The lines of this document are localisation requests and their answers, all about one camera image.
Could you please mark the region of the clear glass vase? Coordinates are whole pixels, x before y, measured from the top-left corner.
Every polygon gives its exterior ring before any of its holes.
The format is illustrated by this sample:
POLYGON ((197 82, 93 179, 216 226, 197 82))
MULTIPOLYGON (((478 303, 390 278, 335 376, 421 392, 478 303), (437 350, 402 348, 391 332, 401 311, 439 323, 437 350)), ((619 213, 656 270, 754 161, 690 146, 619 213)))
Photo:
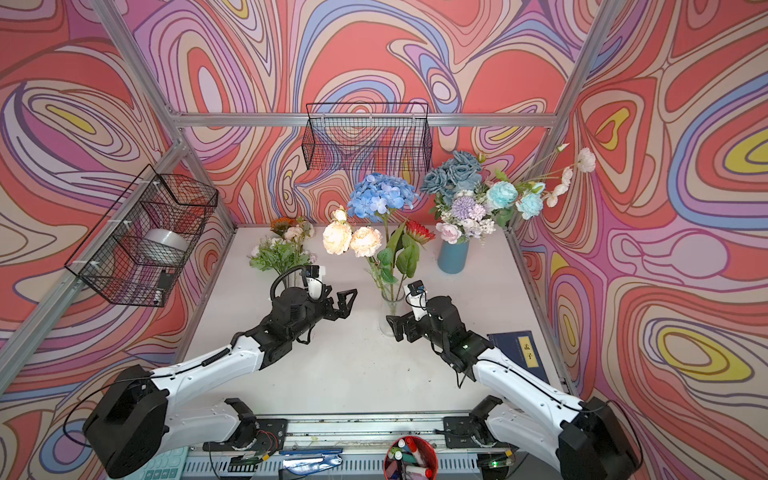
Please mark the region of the clear glass vase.
POLYGON ((403 315, 408 307, 405 305, 405 292, 402 287, 396 288, 393 286, 391 289, 386 289, 381 293, 381 305, 380 314, 378 319, 379 330, 382 335, 393 338, 394 333, 387 318, 389 316, 403 315))

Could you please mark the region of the green white filler bunch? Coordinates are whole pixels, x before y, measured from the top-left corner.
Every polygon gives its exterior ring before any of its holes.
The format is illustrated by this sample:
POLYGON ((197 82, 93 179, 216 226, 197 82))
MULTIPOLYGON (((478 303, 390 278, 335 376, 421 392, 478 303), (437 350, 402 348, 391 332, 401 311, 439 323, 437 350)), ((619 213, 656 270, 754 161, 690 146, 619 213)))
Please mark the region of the green white filler bunch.
POLYGON ((249 266, 283 275, 296 266, 313 263, 316 257, 304 247, 305 240, 304 234, 264 238, 251 250, 249 266))

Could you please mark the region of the red flower stem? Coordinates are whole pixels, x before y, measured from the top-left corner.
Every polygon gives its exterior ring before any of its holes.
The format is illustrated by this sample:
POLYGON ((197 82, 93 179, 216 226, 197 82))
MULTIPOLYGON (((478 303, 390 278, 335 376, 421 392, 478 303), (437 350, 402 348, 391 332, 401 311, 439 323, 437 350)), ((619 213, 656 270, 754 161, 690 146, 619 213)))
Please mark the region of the red flower stem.
POLYGON ((395 269, 400 275, 398 287, 401 297, 405 296, 405 282, 415 277, 422 251, 434 239, 435 234, 422 223, 407 220, 403 224, 395 256, 395 269))

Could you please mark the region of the teal ceramic vase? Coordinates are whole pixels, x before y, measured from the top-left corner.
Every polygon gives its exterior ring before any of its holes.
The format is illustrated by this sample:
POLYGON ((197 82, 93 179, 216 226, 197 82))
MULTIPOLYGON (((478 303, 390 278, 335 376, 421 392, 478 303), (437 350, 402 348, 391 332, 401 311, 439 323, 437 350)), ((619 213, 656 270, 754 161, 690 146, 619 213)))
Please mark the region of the teal ceramic vase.
POLYGON ((470 243, 460 241, 451 244, 443 241, 437 259, 441 271, 447 274, 458 274, 465 268, 470 243))

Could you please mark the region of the cream peach rose stem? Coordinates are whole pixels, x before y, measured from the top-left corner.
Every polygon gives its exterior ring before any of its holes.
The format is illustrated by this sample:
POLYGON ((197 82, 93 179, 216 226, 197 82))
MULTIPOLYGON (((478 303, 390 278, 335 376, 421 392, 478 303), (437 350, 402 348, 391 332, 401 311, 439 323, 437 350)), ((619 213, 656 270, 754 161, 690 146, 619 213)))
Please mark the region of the cream peach rose stem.
POLYGON ((281 234, 286 242, 302 245, 307 239, 314 236, 314 226, 307 220, 297 219, 281 234))

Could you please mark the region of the orange flower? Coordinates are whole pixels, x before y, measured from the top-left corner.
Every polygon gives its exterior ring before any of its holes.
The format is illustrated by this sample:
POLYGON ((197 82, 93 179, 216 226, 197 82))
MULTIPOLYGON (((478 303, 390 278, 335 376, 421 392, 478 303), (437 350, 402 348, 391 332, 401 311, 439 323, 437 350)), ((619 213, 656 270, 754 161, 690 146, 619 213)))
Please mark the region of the orange flower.
POLYGON ((280 237, 283 237, 290 228, 296 225, 297 220, 295 218, 281 217, 271 222, 270 231, 280 237))

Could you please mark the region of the pink rose stem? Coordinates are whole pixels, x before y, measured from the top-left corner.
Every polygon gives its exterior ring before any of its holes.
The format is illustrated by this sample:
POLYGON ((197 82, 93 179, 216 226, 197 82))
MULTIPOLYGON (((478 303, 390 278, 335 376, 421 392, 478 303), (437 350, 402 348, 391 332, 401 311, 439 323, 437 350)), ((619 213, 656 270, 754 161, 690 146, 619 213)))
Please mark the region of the pink rose stem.
POLYGON ((462 241, 463 232, 457 225, 439 222, 436 224, 435 228, 440 234, 441 239, 448 244, 455 245, 462 241))

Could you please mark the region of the blue hydrangea stem with leaves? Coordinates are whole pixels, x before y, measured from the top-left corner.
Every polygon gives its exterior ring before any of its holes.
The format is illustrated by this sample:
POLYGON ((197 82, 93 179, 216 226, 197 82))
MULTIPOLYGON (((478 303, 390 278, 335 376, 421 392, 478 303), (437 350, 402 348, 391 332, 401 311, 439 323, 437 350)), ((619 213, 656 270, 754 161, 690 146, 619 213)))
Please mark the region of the blue hydrangea stem with leaves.
POLYGON ((401 210, 412 209, 418 200, 419 194, 415 187, 406 180, 371 173, 354 187, 348 202, 348 212, 351 216, 368 221, 368 227, 380 230, 384 236, 384 246, 394 260, 396 288, 399 288, 400 280, 400 275, 395 269, 396 249, 406 220, 394 225, 392 217, 401 210))

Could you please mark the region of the blue hydrangea bunch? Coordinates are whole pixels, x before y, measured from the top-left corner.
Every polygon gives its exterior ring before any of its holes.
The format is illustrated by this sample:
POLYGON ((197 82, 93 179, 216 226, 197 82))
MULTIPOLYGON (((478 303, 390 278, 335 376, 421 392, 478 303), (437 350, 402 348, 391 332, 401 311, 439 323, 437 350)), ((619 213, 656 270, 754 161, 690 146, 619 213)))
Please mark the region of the blue hydrangea bunch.
POLYGON ((462 241, 483 240, 504 228, 516 216, 514 202, 518 191, 508 176, 499 172, 486 178, 484 158, 455 151, 451 158, 431 169, 420 191, 434 200, 436 224, 451 223, 461 228, 462 241))

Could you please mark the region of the peach carnation stem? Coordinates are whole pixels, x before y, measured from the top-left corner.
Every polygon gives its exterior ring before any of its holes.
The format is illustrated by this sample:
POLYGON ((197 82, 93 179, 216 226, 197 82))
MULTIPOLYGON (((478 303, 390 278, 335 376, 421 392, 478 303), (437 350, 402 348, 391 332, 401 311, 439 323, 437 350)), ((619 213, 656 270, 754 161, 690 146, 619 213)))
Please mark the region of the peach carnation stem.
POLYGON ((351 251, 356 258, 366 261, 368 272, 388 301, 396 300, 397 280, 393 272, 393 256, 384 246, 381 231, 372 227, 354 228, 348 221, 347 211, 336 208, 331 214, 331 222, 322 234, 325 251, 332 255, 342 255, 351 251))

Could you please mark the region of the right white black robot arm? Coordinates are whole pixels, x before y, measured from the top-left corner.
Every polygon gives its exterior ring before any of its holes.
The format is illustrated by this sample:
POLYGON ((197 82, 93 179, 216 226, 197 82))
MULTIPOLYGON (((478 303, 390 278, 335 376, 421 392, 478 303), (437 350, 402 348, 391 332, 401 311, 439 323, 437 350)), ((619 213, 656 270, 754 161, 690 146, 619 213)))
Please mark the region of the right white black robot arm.
POLYGON ((396 341, 429 341, 457 375, 491 393, 443 433, 448 444, 501 444, 533 456, 564 479, 628 479, 642 465, 620 420, 599 398, 582 400, 525 370, 466 328, 448 296, 406 298, 410 312, 386 318, 396 341))

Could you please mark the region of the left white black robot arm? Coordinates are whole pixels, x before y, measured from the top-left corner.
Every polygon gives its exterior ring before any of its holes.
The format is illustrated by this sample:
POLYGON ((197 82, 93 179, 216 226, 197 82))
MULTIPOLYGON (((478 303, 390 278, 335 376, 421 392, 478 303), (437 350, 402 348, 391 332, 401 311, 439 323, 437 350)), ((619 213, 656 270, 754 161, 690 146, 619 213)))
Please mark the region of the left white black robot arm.
POLYGON ((319 321, 348 318, 356 297, 354 289, 334 293, 319 281, 290 287, 272 298, 258 325, 229 344, 170 367, 134 365, 121 372, 83 425, 107 475, 126 477, 160 453, 200 443, 249 449, 260 427, 243 400, 208 407, 192 407, 192 400, 269 367, 296 343, 308 344, 319 321))

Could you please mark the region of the red pen cup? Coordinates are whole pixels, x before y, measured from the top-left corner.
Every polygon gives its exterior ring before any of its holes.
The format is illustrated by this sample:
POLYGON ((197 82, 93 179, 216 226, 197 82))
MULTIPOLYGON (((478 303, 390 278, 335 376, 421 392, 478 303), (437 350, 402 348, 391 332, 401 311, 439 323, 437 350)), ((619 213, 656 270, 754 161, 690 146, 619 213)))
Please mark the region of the red pen cup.
POLYGON ((383 473, 390 480, 435 480, 439 461, 434 447, 418 436, 404 436, 387 450, 383 473))

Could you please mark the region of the silver tape roll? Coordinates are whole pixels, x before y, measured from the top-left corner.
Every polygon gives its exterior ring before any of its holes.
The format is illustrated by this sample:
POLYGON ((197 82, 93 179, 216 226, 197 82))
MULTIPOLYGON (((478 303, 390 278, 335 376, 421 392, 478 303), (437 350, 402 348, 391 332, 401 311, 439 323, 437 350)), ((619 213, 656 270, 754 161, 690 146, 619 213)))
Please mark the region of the silver tape roll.
POLYGON ((145 234, 140 252, 151 264, 174 266, 182 262, 188 247, 188 241, 178 233, 155 228, 145 234))

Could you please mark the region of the teal calculator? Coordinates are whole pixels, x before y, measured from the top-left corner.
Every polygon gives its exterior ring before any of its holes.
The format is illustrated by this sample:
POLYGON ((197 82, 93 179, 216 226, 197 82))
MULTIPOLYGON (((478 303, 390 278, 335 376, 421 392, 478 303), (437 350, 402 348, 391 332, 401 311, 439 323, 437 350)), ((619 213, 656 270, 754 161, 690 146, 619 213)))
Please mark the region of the teal calculator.
POLYGON ((179 480, 184 471, 189 448, 170 450, 153 457, 125 480, 179 480))

